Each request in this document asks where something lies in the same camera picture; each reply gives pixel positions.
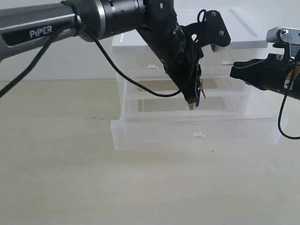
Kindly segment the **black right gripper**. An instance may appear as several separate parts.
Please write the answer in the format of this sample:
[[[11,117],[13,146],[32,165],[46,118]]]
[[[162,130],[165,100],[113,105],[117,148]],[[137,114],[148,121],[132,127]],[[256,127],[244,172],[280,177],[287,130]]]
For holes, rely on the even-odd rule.
[[[265,59],[252,59],[249,61],[234,62],[230,77],[244,79],[248,84],[260,90],[270,90],[284,94],[288,83],[296,70],[288,96],[299,100],[300,98],[300,63],[287,59],[282,54],[268,54]]]

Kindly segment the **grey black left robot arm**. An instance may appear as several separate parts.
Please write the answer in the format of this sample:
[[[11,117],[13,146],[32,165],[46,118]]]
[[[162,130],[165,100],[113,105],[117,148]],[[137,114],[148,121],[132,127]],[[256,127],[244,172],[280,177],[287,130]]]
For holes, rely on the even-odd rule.
[[[200,103],[199,57],[192,34],[178,24],[172,0],[63,0],[0,12],[0,58],[39,48],[32,62],[1,89],[4,96],[38,63],[50,45],[70,37],[99,44],[136,30],[193,110]]]

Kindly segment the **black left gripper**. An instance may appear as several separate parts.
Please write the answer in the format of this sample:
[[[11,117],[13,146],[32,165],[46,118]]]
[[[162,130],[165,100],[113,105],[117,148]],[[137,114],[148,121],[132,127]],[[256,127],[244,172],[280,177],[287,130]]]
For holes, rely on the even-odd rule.
[[[179,24],[165,33],[146,25],[138,28],[137,32],[163,64],[165,73],[183,94],[189,110],[196,109],[195,82],[202,74],[199,64],[203,57],[202,49],[192,47],[192,41]]]

